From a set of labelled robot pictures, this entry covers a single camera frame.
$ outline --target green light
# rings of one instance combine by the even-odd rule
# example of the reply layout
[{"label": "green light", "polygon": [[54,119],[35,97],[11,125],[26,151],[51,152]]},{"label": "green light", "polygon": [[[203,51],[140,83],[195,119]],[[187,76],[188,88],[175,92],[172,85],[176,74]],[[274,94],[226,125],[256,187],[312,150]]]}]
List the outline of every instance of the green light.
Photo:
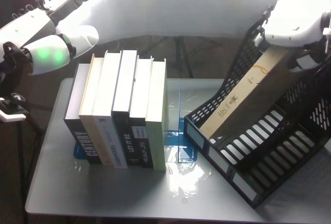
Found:
[{"label": "green light", "polygon": [[56,52],[54,54],[54,58],[55,58],[55,62],[57,64],[62,64],[63,61],[64,61],[64,56],[63,56],[63,53],[62,52]]},{"label": "green light", "polygon": [[48,48],[40,48],[38,49],[37,54],[41,59],[45,60],[50,55],[50,50]]}]

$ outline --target light green book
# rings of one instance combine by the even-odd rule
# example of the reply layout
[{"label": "light green book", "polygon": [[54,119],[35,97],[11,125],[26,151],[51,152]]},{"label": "light green book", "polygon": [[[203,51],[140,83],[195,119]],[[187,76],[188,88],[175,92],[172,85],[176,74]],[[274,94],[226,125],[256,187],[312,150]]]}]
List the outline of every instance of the light green book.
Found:
[{"label": "light green book", "polygon": [[168,129],[168,97],[167,97],[167,64],[152,63],[151,84],[149,86],[148,106],[146,115],[146,131],[149,148],[156,171],[165,171],[164,142]]}]

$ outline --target row of books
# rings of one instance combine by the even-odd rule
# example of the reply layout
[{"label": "row of books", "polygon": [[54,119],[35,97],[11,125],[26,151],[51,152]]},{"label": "row of books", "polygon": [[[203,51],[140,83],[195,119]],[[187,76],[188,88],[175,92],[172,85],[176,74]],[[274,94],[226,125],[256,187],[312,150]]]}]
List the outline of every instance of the row of books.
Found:
[{"label": "row of books", "polygon": [[78,64],[64,121],[90,164],[164,171],[166,60],[136,51]]}]

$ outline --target table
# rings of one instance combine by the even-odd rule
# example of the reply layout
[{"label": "table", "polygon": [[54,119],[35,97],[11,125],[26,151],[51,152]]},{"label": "table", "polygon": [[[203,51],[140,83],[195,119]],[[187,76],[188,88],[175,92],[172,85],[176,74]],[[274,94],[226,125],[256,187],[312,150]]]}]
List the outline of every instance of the table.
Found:
[{"label": "table", "polygon": [[[277,223],[329,223],[331,145],[318,152],[256,210],[198,153],[192,164],[167,162],[167,172],[112,169],[74,159],[63,121],[72,79],[60,86],[25,209],[31,214]],[[168,79],[170,129],[180,115],[210,98],[222,80]]]}]

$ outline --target book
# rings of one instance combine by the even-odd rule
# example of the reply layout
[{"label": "book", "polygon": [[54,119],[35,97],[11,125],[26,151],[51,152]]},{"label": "book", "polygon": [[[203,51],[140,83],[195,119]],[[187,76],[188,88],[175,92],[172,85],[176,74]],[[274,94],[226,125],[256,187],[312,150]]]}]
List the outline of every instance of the book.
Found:
[{"label": "book", "polygon": [[137,51],[125,50],[122,52],[112,109],[112,119],[129,166],[137,166],[141,163],[139,145],[133,140],[130,126],[131,97],[137,59]]},{"label": "book", "polygon": [[146,130],[149,147],[156,171],[165,171],[164,142],[168,129],[167,65],[164,62],[152,63],[149,86]]},{"label": "book", "polygon": [[104,56],[94,103],[93,118],[114,167],[128,168],[111,115],[121,56],[121,53],[108,52]]},{"label": "book", "polygon": [[133,140],[139,144],[142,167],[153,168],[153,160],[146,132],[146,114],[148,105],[149,83],[153,59],[138,59],[136,79],[133,87],[130,123]]},{"label": "book", "polygon": [[291,48],[270,47],[244,75],[200,127],[207,138],[240,134],[249,129],[299,78],[289,62],[298,53]]},{"label": "book", "polygon": [[84,151],[87,161],[92,165],[100,165],[101,160],[91,142],[78,113],[82,102],[89,64],[78,64],[71,87],[64,122],[72,136]]},{"label": "book", "polygon": [[85,84],[82,104],[79,110],[79,118],[81,119],[102,164],[104,166],[111,166],[113,164],[111,157],[108,154],[106,146],[102,141],[101,134],[92,116],[102,64],[103,57],[94,57],[93,54]]}]

